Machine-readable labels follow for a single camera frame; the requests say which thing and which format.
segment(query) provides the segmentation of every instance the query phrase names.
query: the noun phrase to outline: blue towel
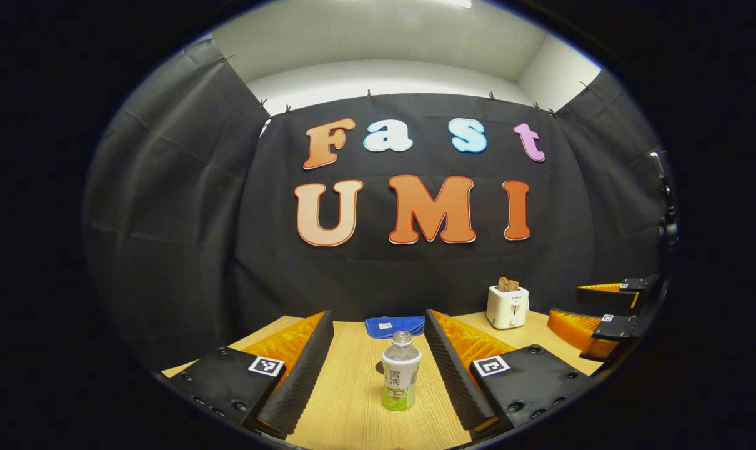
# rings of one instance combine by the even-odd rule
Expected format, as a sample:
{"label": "blue towel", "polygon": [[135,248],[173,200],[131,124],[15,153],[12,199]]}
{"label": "blue towel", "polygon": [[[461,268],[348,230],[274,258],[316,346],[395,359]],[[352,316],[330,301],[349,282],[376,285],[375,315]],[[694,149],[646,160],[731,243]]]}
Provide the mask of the blue towel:
{"label": "blue towel", "polygon": [[425,327],[425,316],[375,317],[364,320],[364,327],[374,339],[390,339],[396,331],[408,331],[412,336],[420,336]]}

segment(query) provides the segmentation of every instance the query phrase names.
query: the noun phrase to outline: plastic bottle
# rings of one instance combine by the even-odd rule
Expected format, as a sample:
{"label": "plastic bottle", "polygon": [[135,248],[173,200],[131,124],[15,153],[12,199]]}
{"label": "plastic bottle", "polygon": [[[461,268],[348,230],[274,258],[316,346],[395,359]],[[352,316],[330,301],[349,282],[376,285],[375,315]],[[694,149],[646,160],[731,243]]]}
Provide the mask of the plastic bottle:
{"label": "plastic bottle", "polygon": [[414,404],[417,370],[423,354],[412,345],[412,334],[398,331],[392,347],[381,356],[384,362],[384,407],[393,411],[409,409]]}

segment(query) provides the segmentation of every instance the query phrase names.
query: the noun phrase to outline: white wall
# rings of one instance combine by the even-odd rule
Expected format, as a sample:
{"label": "white wall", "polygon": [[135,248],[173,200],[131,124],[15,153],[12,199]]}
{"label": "white wall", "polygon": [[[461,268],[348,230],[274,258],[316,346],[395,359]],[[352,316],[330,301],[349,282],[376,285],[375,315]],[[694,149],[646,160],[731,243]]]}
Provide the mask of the white wall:
{"label": "white wall", "polygon": [[600,73],[600,66],[552,34],[520,77],[519,85],[540,108],[558,111]]}
{"label": "white wall", "polygon": [[267,99],[270,115],[339,99],[401,93],[463,94],[531,105],[512,82],[452,66],[396,59],[332,62],[269,75],[247,83],[258,99]]}

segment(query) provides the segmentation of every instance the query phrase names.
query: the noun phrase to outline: black curtain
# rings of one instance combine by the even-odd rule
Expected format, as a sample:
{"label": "black curtain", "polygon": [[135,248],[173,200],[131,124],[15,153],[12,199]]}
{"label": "black curtain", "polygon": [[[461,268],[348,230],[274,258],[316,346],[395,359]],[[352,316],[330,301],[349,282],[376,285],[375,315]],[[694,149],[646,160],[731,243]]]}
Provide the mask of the black curtain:
{"label": "black curtain", "polygon": [[267,117],[204,38],[150,74],[100,140],[84,193],[84,247],[120,337],[150,368],[247,334],[227,265]]}
{"label": "black curtain", "polygon": [[[621,282],[657,273],[658,221],[664,212],[650,151],[658,143],[622,86],[605,71],[553,115],[533,106],[449,94],[376,95],[309,106],[272,118],[256,148],[237,225],[235,272],[247,328],[283,314],[309,316],[326,309],[334,319],[422,314],[434,308],[466,314],[486,308],[487,288],[499,276],[530,291],[530,309],[580,311],[575,287]],[[350,118],[356,123],[336,162],[312,170],[313,126]],[[447,125],[476,119],[487,147],[460,152]],[[406,151],[370,152],[367,125],[402,120],[413,145]],[[514,126],[539,135],[544,162],[526,156]],[[398,246],[395,192],[389,179],[419,176],[435,197],[447,176],[470,177],[475,242],[447,244],[437,237]],[[358,179],[356,228],[347,242],[315,247],[296,230],[293,190],[322,183],[319,222],[333,228],[339,196],[333,184]],[[506,180],[527,183],[530,237],[504,239]],[[420,229],[415,223],[415,230]]]}
{"label": "black curtain", "polygon": [[[658,271],[659,219],[666,202],[654,157],[666,154],[641,108],[607,71],[558,111],[584,174],[594,233],[593,283]],[[664,164],[669,173],[669,165]]]}

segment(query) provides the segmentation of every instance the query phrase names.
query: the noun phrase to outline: bottle label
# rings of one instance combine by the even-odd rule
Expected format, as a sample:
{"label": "bottle label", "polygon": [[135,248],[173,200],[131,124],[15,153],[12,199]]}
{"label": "bottle label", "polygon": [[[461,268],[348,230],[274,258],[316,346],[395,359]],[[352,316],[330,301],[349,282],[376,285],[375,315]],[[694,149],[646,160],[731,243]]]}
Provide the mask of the bottle label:
{"label": "bottle label", "polygon": [[384,407],[393,411],[403,411],[412,407],[419,367],[418,359],[384,361]]}

